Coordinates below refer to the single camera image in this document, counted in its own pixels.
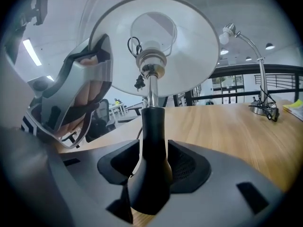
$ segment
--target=gooseneck lamp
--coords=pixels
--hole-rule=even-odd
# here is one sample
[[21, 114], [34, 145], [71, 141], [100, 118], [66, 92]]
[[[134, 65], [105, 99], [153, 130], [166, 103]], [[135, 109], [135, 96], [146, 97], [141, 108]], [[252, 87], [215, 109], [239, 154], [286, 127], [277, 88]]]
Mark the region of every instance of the gooseneck lamp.
[[[227, 44], [229, 42], [229, 37], [235, 36], [236, 38], [240, 38], [241, 40], [245, 41], [255, 52], [257, 61], [260, 65], [260, 78], [261, 78], [261, 85], [260, 85], [260, 95], [259, 100], [256, 102], [252, 102], [250, 105], [250, 109], [255, 114], [266, 116], [268, 119], [277, 121], [279, 116], [279, 112], [275, 101], [270, 97], [267, 93], [267, 80], [266, 80], [266, 73], [264, 69], [264, 57], [261, 56], [259, 50], [257, 49], [256, 45], [246, 36], [244, 36], [241, 31], [236, 33], [236, 26], [234, 23], [230, 23], [223, 28], [223, 34], [219, 36], [221, 44]], [[273, 100], [273, 103], [268, 103], [268, 98]]]
[[[158, 97], [201, 84], [219, 55], [213, 26], [183, 0], [116, 4], [98, 20], [90, 38], [68, 55], [54, 85], [36, 93], [27, 113], [48, 137], [9, 130], [2, 134], [6, 143], [1, 151], [6, 155], [1, 162], [5, 169], [12, 168], [11, 185], [27, 206], [54, 226], [126, 227], [133, 222], [131, 207], [156, 215], [151, 227], [257, 224], [257, 213], [270, 211], [282, 196], [273, 183], [244, 161], [210, 150], [207, 144], [165, 139], [165, 109], [158, 107]], [[97, 56], [97, 65], [85, 68], [79, 63], [92, 56]], [[110, 85], [147, 97], [141, 162], [139, 140], [61, 155], [47, 144], [67, 116], [74, 120], [75, 112], [95, 108], [94, 101], [68, 109], [79, 89], [92, 80], [104, 83], [99, 97]], [[86, 111], [88, 126], [89, 116]]]

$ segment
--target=recessed ceiling light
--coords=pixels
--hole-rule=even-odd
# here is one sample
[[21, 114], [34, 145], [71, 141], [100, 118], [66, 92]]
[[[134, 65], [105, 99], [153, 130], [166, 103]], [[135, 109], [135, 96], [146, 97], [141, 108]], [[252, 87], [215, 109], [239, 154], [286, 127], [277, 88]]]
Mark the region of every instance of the recessed ceiling light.
[[265, 49], [271, 50], [271, 49], [274, 49], [274, 47], [275, 46], [272, 43], [267, 43]]
[[53, 78], [51, 76], [47, 76], [47, 78], [53, 81]]
[[41, 62], [36, 55], [34, 48], [29, 39], [23, 41], [24, 47], [26, 48], [27, 52], [29, 53], [30, 57], [33, 59], [36, 66], [41, 66]]
[[225, 48], [222, 48], [221, 49], [221, 55], [225, 55], [225, 54], [227, 54], [228, 53], [228, 50], [226, 50]]

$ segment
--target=white desk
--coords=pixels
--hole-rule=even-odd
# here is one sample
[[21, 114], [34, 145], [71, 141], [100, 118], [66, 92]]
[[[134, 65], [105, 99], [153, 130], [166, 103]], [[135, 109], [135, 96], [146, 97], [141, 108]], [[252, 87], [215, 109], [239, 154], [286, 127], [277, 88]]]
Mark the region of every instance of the white desk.
[[116, 105], [114, 105], [114, 106], [110, 106], [110, 107], [109, 107], [109, 110], [112, 112], [115, 122], [117, 122], [117, 119], [116, 119], [116, 117], [115, 117], [115, 112], [114, 112], [114, 110], [117, 109], [117, 108], [120, 108], [122, 116], [126, 115], [126, 111], [125, 111], [125, 108], [124, 108], [124, 104], [116, 104]]

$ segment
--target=black mesh chair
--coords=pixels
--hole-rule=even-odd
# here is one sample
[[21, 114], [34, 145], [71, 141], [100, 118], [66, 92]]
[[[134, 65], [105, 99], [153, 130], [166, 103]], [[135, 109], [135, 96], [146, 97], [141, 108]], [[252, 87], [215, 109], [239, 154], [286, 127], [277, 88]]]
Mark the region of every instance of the black mesh chair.
[[91, 142], [102, 135], [114, 130], [115, 120], [109, 119], [109, 103], [107, 99], [102, 99], [97, 108], [92, 114], [89, 131], [85, 136], [87, 142]]

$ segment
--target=curved metal lamp arm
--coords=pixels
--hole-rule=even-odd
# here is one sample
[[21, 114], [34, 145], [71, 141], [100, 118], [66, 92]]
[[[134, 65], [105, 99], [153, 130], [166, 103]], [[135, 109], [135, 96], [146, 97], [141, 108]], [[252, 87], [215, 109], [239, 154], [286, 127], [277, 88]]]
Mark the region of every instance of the curved metal lamp arm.
[[263, 89], [263, 91], [261, 90], [261, 92], [260, 92], [260, 100], [261, 100], [261, 102], [264, 102], [262, 106], [266, 106], [268, 104], [268, 101], [267, 101], [267, 97], [266, 97], [267, 80], [266, 80], [266, 74], [265, 74], [265, 69], [264, 69], [264, 65], [263, 65], [264, 57], [261, 56], [256, 45], [248, 37], [242, 35], [240, 31], [235, 35], [235, 37], [236, 38], [239, 37], [240, 39], [242, 39], [246, 43], [248, 43], [251, 46], [251, 48], [254, 50], [254, 52], [256, 53], [257, 60], [259, 61], [259, 65], [260, 65], [261, 88]]

